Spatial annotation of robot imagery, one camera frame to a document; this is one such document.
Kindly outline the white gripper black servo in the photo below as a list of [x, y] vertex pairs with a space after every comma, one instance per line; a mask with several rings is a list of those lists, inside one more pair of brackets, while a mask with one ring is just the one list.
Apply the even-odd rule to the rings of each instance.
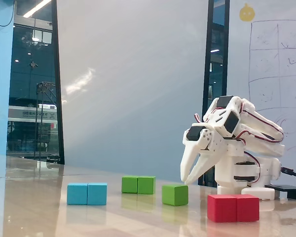
[[181, 181], [190, 185], [219, 162], [219, 155], [226, 151], [223, 137], [210, 125], [192, 125], [184, 132], [180, 172]]

